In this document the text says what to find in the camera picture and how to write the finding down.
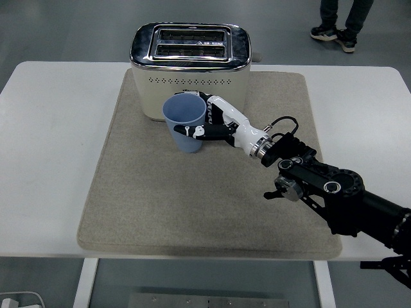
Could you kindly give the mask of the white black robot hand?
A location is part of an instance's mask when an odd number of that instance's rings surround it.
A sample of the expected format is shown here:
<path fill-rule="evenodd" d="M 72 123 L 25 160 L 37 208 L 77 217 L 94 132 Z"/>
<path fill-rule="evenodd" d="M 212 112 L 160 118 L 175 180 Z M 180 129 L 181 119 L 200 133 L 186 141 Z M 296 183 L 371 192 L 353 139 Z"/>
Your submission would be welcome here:
<path fill-rule="evenodd" d="M 267 132 L 250 124 L 249 119 L 220 96 L 199 92 L 206 103 L 205 123 L 196 126 L 178 124 L 173 130 L 200 141 L 226 141 L 242 148 L 250 157 L 262 158 L 272 146 Z"/>

